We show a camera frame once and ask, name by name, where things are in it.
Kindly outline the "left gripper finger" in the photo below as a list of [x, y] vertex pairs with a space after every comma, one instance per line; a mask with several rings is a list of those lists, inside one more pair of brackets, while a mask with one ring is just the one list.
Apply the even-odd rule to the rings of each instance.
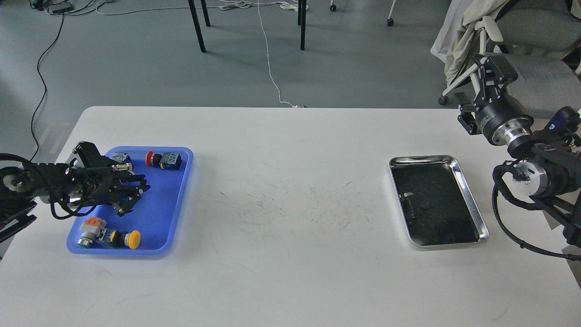
[[110, 193], [143, 193], [148, 191], [151, 186], [146, 180], [144, 174], [133, 173], [114, 173], [108, 191]]
[[112, 191], [111, 205], [119, 217], [130, 213], [141, 199], [142, 191]]

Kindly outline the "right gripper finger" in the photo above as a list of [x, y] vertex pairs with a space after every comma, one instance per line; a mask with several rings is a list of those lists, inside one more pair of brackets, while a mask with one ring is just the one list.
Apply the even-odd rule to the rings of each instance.
[[517, 71], [502, 54], [484, 56], [475, 54], [477, 65], [474, 102], [493, 102], [503, 97], [507, 85], [518, 79]]
[[481, 129], [479, 128], [475, 116], [473, 113], [477, 112], [479, 109], [476, 104], [469, 99], [466, 93], [458, 92], [454, 93], [455, 99], [458, 101], [458, 108], [460, 114], [458, 116], [458, 121], [460, 122], [461, 126], [467, 131], [468, 134], [471, 136], [482, 134]]

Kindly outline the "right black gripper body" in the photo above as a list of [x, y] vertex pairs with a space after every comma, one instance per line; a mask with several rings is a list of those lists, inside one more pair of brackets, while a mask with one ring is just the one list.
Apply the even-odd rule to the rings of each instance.
[[510, 95], [487, 103], [475, 113], [475, 119], [487, 141], [496, 146], [529, 136], [533, 123], [525, 108]]

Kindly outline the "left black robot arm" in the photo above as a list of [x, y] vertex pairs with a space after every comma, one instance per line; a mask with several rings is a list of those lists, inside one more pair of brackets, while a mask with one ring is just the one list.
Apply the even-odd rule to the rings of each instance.
[[33, 221], [31, 211], [44, 198], [54, 218], [59, 205], [66, 217], [85, 217], [97, 206], [114, 207], [119, 217], [130, 213], [150, 186], [143, 174], [134, 174], [131, 165], [102, 155], [96, 145], [79, 142], [66, 163], [34, 163], [14, 154], [2, 153], [2, 161], [20, 166], [1, 169], [1, 240], [14, 236]]

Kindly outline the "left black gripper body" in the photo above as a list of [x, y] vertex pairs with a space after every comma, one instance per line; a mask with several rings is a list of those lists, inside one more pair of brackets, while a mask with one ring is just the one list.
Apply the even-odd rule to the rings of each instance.
[[80, 184], [81, 195], [75, 201], [76, 207], [96, 205], [120, 205], [120, 193], [114, 190], [120, 186], [121, 172], [108, 168], [82, 168], [75, 171], [75, 180]]

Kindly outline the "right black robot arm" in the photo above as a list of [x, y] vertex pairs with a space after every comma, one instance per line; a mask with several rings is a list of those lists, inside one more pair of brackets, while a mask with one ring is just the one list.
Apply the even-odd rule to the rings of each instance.
[[502, 231], [520, 247], [538, 254], [579, 261], [579, 255], [554, 253], [533, 246], [513, 234], [502, 222], [498, 195], [529, 211], [545, 211], [564, 228], [566, 243], [581, 244], [580, 200], [575, 203], [561, 195], [580, 188], [579, 114], [570, 106], [560, 108], [543, 129], [533, 132], [533, 118], [521, 103], [507, 93], [517, 80], [517, 72], [500, 55], [473, 56], [471, 76], [476, 96], [455, 93], [459, 103], [458, 121], [470, 135], [483, 134], [494, 146], [507, 146], [512, 161], [492, 171], [492, 211]]

